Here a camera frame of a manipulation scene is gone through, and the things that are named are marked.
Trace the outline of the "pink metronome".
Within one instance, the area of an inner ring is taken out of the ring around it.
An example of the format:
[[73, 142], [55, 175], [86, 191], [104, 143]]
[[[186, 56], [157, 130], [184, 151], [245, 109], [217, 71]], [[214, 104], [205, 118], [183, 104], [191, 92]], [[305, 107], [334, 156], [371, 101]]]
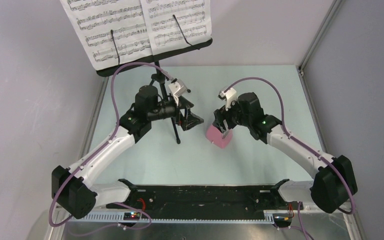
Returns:
[[211, 144], [219, 147], [220, 149], [225, 149], [233, 138], [233, 130], [229, 129], [228, 131], [222, 133], [217, 127], [211, 125], [207, 129], [205, 137]]

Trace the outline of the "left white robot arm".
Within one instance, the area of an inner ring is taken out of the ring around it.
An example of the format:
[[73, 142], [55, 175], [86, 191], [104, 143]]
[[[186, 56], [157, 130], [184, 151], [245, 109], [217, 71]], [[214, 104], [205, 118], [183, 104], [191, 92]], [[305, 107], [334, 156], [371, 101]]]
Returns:
[[152, 128], [153, 121], [174, 118], [175, 125], [188, 131], [204, 122], [191, 112], [193, 103], [183, 96], [160, 99], [158, 89], [144, 85], [130, 109], [120, 117], [114, 131], [71, 166], [57, 166], [51, 173], [51, 197], [70, 217], [81, 219], [97, 206], [120, 202], [133, 208], [138, 194], [128, 181], [96, 184], [98, 176], [124, 151], [134, 146]]

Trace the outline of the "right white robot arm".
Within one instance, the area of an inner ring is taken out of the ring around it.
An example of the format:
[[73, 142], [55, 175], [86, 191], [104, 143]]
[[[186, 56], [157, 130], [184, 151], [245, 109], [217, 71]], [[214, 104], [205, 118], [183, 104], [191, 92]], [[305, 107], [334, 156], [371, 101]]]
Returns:
[[253, 92], [238, 95], [231, 88], [222, 90], [218, 97], [225, 105], [214, 111], [214, 121], [207, 139], [224, 148], [233, 137], [236, 126], [246, 127], [250, 135], [292, 159], [311, 177], [310, 181], [284, 179], [272, 188], [271, 204], [277, 209], [290, 202], [315, 204], [326, 213], [340, 210], [358, 192], [351, 161], [344, 155], [333, 155], [315, 150], [283, 126], [280, 119], [265, 114]]

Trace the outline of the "black perforated music stand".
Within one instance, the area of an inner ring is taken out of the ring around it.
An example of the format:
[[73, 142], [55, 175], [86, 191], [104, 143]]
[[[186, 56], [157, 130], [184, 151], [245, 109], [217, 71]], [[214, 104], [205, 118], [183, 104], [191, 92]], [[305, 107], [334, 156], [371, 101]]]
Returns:
[[[210, 46], [212, 43], [213, 43], [213, 39], [211, 38], [208, 41], [198, 43], [198, 44], [195, 44], [192, 46], [188, 46], [188, 47], [185, 47], [182, 49], [171, 50], [171, 51], [167, 51], [167, 52], [160, 53], [157, 55], [149, 55], [149, 56], [145, 56], [145, 57], [140, 57], [138, 59], [128, 61], [126, 63], [119, 63], [119, 64], [116, 64], [116, 65], [113, 65], [110, 67], [106, 67], [106, 68], [101, 69], [101, 70], [96, 70], [96, 73], [100, 77], [110, 77], [110, 76], [114, 75], [114, 73], [117, 71], [118, 68], [122, 67], [123, 65], [127, 65], [127, 64], [130, 64], [133, 62], [148, 63], [148, 64], [152, 64], [152, 65], [156, 65], [156, 66], [160, 67], [160, 63], [159, 63], [160, 60], [164, 60], [164, 59], [171, 58], [171, 57], [174, 57], [177, 55], [185, 54], [185, 53], [188, 53], [191, 51], [200, 50], [202, 48], [206, 48], [206, 47]], [[130, 70], [130, 69], [133, 69], [136, 67], [140, 67], [140, 66], [139, 65], [126, 66], [124, 68], [124, 70], [122, 69], [118, 73]], [[165, 79], [163, 80], [164, 74], [162, 72], [163, 72], [163, 70], [160, 70], [159, 68], [156, 69], [156, 73], [151, 76], [152, 80], [151, 80], [150, 84], [152, 85], [155, 81], [157, 81], [159, 83], [161, 94], [162, 94], [162, 102], [164, 103], [164, 102], [169, 101], [171, 96], [167, 94], [167, 90], [166, 90], [166, 86], [165, 86], [165, 82], [164, 82], [165, 80], [168, 79], [168, 77], [164, 76]], [[119, 115], [119, 111], [118, 111], [116, 104], [115, 105], [114, 104], [115, 104], [115, 102], [113, 102], [113, 106], [114, 106], [115, 113], [116, 113], [115, 114], [116, 115], [115, 130], [117, 130], [119, 125], [120, 125], [120, 115]], [[179, 134], [178, 134], [178, 131], [177, 131], [176, 126], [175, 126], [175, 118], [171, 117], [171, 121], [172, 121], [173, 129], [174, 129], [174, 133], [176, 136], [176, 142], [177, 142], [177, 144], [180, 144], [181, 140], [179, 138]]]

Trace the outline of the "white sheet music page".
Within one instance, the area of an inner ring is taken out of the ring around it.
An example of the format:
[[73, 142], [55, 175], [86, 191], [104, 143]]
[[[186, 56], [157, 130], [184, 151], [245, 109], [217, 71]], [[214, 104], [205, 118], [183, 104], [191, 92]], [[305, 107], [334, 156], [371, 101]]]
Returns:
[[153, 55], [212, 39], [209, 0], [142, 0], [140, 4]]
[[96, 71], [152, 55], [139, 0], [60, 3]]

